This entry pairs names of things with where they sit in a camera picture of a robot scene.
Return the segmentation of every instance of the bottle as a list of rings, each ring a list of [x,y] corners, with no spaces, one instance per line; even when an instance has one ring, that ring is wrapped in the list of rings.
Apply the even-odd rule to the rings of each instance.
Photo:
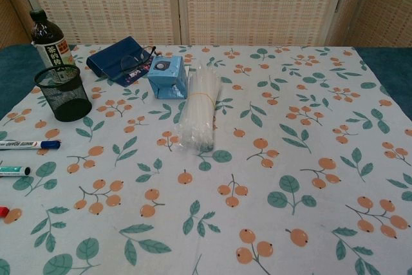
[[[44,10],[32,10],[30,16],[34,21],[32,28],[33,45],[37,48],[46,68],[60,64],[74,64],[69,46],[62,30],[47,20]]]

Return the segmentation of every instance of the bottle label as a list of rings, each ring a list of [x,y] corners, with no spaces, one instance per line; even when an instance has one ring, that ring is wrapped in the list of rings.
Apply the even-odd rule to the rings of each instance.
[[[69,46],[63,39],[49,44],[35,44],[46,67],[58,66],[60,64],[75,64]]]

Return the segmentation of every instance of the table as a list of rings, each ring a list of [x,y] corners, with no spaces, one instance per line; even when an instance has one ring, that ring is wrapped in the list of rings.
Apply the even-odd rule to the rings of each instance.
[[[93,109],[58,122],[37,88],[0,121],[0,274],[408,274],[411,121],[350,47],[160,46],[221,75],[215,149],[182,149],[181,100],[85,67]]]

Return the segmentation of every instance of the pen holder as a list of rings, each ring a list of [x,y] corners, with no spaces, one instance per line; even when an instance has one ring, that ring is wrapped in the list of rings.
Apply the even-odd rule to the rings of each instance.
[[[40,87],[55,118],[61,122],[81,119],[91,110],[76,66],[63,64],[45,69],[34,77],[34,83]]]

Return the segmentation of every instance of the rubber band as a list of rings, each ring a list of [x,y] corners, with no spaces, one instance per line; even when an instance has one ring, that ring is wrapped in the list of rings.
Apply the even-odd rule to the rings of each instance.
[[[189,100],[189,98],[192,97],[193,95],[206,95],[206,96],[210,99],[210,101],[211,101],[211,103],[212,103],[212,106],[213,106],[213,109],[215,108],[213,99],[212,99],[211,96],[209,96],[207,93],[200,93],[200,92],[199,92],[199,93],[191,93],[191,94],[187,97],[187,99]]]

